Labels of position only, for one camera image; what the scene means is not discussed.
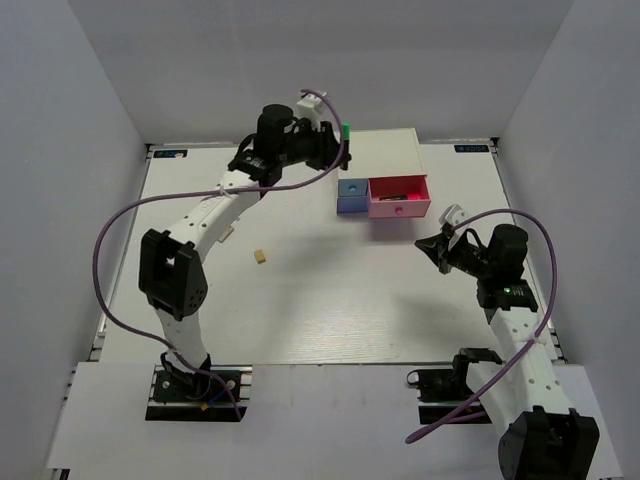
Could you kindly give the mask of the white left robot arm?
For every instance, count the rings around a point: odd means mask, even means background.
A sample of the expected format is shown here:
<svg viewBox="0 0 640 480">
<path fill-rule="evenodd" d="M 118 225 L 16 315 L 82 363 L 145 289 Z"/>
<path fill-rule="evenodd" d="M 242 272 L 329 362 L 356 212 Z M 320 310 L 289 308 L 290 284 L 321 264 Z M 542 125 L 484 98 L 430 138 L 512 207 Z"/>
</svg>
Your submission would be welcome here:
<svg viewBox="0 0 640 480">
<path fill-rule="evenodd" d="M 163 367 L 177 387 L 199 399 L 211 387 L 210 356 L 201 337 L 198 311 L 208 291 L 203 264 L 209 250 L 241 214 L 260 201 L 284 168 L 304 163 L 319 171 L 345 168 L 346 134 L 321 118 L 324 102 L 306 93 L 294 108 L 263 108 L 255 133 L 247 136 L 227 166 L 218 189 L 169 229 L 151 229 L 141 241 L 139 288 L 161 322 L 169 348 Z"/>
</svg>

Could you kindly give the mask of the pink highlighter marker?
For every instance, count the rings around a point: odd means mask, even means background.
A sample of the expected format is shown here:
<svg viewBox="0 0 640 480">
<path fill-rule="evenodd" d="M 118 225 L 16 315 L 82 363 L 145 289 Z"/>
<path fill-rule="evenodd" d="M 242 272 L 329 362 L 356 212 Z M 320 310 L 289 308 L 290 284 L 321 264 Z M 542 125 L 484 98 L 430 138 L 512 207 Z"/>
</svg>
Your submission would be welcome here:
<svg viewBox="0 0 640 480">
<path fill-rule="evenodd" d="M 420 194 L 403 194 L 403 195 L 395 195 L 395 196 L 381 196 L 378 198 L 379 201 L 421 201 L 423 198 Z"/>
</svg>

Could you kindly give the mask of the pink drawer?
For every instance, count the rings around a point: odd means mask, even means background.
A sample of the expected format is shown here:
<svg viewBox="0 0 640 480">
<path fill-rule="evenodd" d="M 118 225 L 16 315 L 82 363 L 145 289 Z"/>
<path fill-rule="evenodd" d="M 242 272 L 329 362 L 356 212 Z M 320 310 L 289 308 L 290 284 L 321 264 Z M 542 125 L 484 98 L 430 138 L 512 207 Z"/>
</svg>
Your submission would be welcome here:
<svg viewBox="0 0 640 480">
<path fill-rule="evenodd" d="M 422 218 L 431 204 L 425 175 L 380 177 L 369 180 L 370 219 Z"/>
</svg>

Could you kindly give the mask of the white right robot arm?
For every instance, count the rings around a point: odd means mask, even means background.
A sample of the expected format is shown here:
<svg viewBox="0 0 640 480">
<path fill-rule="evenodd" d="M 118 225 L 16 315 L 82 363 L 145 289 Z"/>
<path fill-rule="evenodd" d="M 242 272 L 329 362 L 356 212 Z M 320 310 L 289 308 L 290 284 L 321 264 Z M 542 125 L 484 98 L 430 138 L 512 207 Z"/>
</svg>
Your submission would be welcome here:
<svg viewBox="0 0 640 480">
<path fill-rule="evenodd" d="M 473 229 L 458 235 L 446 224 L 416 247 L 446 274 L 477 281 L 477 299 L 501 350 L 466 348 L 453 362 L 451 384 L 461 397 L 479 396 L 499 435 L 498 464 L 505 479 L 584 479 L 600 431 L 565 394 L 537 335 L 540 312 L 523 277 L 527 233 L 509 224 L 482 244 Z"/>
</svg>

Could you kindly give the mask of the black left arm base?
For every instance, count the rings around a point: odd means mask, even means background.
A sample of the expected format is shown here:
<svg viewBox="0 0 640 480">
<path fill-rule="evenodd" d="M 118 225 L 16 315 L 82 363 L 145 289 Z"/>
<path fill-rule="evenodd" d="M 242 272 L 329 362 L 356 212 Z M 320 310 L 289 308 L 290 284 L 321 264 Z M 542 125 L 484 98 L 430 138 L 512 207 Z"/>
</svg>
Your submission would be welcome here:
<svg viewBox="0 0 640 480">
<path fill-rule="evenodd" d="M 249 405 L 251 366 L 218 366 L 213 372 L 225 381 L 237 403 L 215 380 L 206 380 L 202 393 L 189 393 L 161 366 L 154 369 L 145 420 L 150 422 L 238 423 Z"/>
</svg>

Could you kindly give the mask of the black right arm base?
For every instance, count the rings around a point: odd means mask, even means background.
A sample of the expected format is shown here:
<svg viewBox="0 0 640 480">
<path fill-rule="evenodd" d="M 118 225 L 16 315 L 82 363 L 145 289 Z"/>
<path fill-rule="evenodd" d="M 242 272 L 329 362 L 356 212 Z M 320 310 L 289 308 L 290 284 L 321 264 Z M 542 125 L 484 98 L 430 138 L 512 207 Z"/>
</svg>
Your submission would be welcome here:
<svg viewBox="0 0 640 480">
<path fill-rule="evenodd" d="M 406 383 L 417 391 L 422 426 L 435 423 L 472 395 L 468 386 L 456 378 L 451 366 L 414 369 L 406 375 Z"/>
</svg>

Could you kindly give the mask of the green highlighter marker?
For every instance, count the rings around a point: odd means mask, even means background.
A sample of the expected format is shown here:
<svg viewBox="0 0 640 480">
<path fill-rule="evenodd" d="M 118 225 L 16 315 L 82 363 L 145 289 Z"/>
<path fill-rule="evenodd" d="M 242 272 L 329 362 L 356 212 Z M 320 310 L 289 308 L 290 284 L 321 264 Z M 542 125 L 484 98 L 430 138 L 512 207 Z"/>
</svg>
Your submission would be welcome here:
<svg viewBox="0 0 640 480">
<path fill-rule="evenodd" d="M 344 142 L 347 143 L 350 140 L 350 124 L 347 122 L 343 122 L 342 123 L 342 136 L 344 139 Z"/>
</svg>

